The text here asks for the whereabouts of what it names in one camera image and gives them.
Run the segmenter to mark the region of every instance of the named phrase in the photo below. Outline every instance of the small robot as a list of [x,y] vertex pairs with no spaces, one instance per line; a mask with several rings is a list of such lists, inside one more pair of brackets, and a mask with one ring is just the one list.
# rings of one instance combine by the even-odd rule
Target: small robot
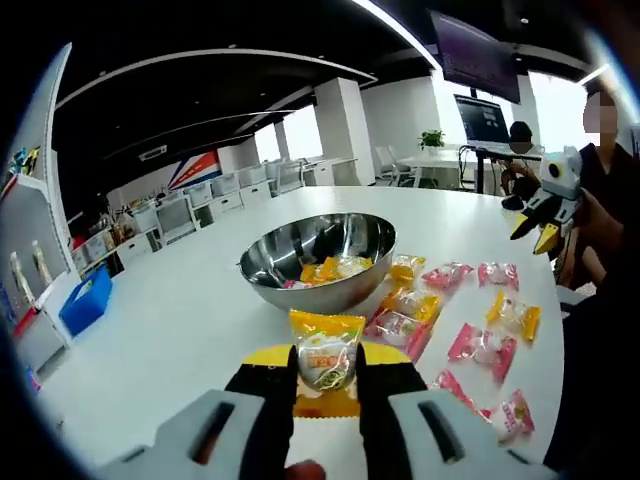
[[559,246],[571,231],[573,217],[580,206],[581,171],[582,157],[574,147],[545,154],[540,163],[540,188],[518,213],[511,240],[524,237],[537,225],[544,225],[533,253],[539,255]]

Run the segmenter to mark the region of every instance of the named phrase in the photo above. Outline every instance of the monitor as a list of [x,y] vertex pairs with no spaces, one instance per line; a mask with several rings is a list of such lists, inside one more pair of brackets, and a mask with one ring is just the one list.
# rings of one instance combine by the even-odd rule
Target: monitor
[[500,105],[454,95],[468,141],[509,143],[509,132]]
[[471,25],[431,12],[445,80],[520,103],[518,75],[508,46]]

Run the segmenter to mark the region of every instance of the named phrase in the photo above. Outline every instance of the blue container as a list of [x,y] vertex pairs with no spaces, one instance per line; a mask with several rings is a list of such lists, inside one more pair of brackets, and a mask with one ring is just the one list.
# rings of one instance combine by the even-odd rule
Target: blue container
[[[82,287],[88,282],[92,282],[88,287],[89,290],[77,298]],[[60,318],[72,336],[75,337],[102,316],[107,309],[111,287],[111,278],[107,268],[101,267],[73,289],[60,310]]]

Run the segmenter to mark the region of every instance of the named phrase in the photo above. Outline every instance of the metal bowl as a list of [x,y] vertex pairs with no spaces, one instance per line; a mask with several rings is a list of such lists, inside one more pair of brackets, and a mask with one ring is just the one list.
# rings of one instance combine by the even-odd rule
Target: metal bowl
[[[251,245],[240,271],[267,302],[284,310],[339,313],[366,299],[391,267],[396,230],[388,221],[364,213],[305,218],[277,228]],[[305,289],[287,289],[304,265],[335,255],[371,258],[373,266],[352,277]]]

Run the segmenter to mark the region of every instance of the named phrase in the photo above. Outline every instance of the black ceiling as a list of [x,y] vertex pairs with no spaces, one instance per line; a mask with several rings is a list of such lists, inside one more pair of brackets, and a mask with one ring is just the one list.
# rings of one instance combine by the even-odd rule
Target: black ceiling
[[[545,15],[534,0],[375,0],[424,44],[434,43],[426,7],[438,9],[487,31],[496,38],[561,51],[586,60],[579,37],[562,19]],[[58,100],[88,82],[127,65],[185,51],[260,49],[319,58],[372,73],[380,83],[428,74],[422,58],[384,63],[407,43],[350,0],[182,0],[110,2],[93,18],[67,23],[58,39],[73,49]],[[523,25],[526,15],[530,23]],[[520,62],[526,68],[529,61]],[[544,62],[539,68],[553,70]],[[559,67],[556,73],[575,76]],[[108,191],[149,171],[234,142],[276,116],[267,116],[240,132],[252,117],[215,120],[260,112],[303,87],[336,76],[361,83],[354,73],[303,60],[244,54],[178,58],[116,75],[81,93],[56,110],[54,148],[58,151],[67,214],[82,209],[85,198]],[[284,108],[312,101],[310,94]],[[167,144],[166,156],[141,163],[137,156]]]

